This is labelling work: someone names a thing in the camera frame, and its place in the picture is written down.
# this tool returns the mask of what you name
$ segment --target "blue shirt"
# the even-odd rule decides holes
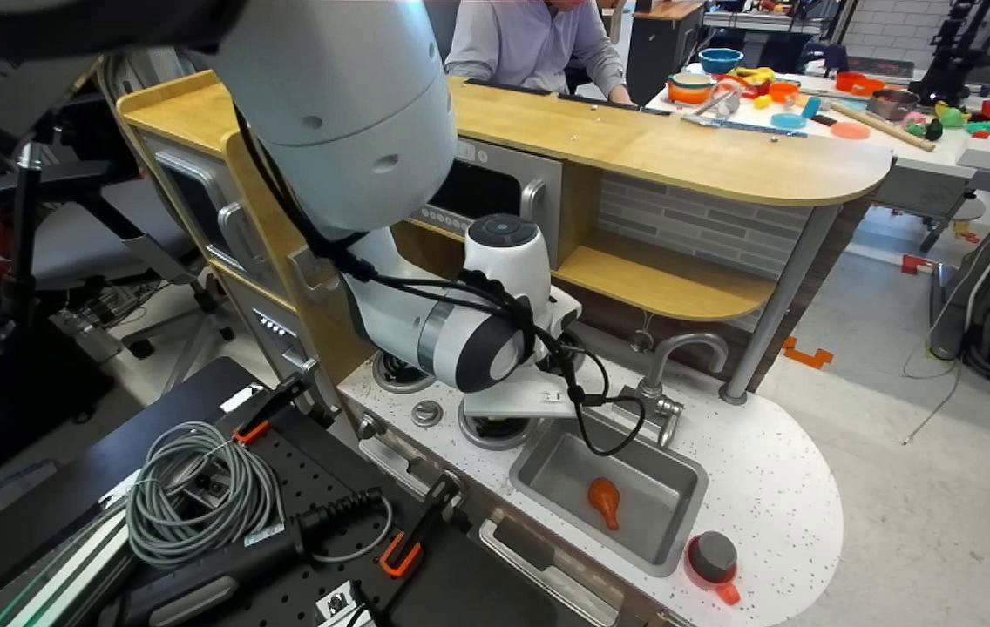
[[[565,93],[572,56],[602,93],[629,83],[629,62],[607,37],[595,0],[558,13],[545,0],[461,0],[448,66],[470,79]]]

